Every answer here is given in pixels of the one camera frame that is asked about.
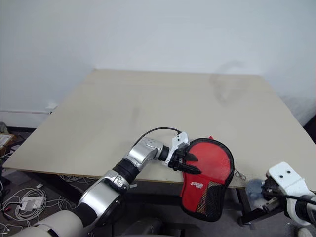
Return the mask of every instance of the mesh pocket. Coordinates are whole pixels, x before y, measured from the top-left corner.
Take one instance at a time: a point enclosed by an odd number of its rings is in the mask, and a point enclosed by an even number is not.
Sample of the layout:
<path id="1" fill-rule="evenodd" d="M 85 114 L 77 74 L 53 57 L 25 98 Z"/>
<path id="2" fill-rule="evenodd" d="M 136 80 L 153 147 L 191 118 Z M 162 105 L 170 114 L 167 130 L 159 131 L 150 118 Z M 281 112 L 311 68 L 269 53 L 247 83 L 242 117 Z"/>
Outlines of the mesh pocket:
<path id="1" fill-rule="evenodd" d="M 222 215 L 222 195 L 225 195 L 223 186 L 219 183 L 209 182 L 196 212 L 205 215 L 209 221 L 218 220 Z"/>

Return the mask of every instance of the table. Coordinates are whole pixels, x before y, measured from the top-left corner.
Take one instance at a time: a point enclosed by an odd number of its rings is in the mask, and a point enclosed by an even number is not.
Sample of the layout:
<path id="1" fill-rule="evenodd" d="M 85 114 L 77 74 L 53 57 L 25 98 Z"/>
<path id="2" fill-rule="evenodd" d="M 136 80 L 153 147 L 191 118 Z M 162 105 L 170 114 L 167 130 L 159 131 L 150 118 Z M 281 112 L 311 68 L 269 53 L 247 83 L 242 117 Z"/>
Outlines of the table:
<path id="1" fill-rule="evenodd" d="M 96 70 L 4 164 L 25 171 L 102 176 L 154 127 L 208 137 L 231 150 L 247 179 L 286 161 L 316 190 L 315 145 L 260 76 Z M 149 136 L 171 144 L 172 131 Z M 182 182 L 159 162 L 140 180 Z M 245 182 L 234 177 L 230 187 Z"/>

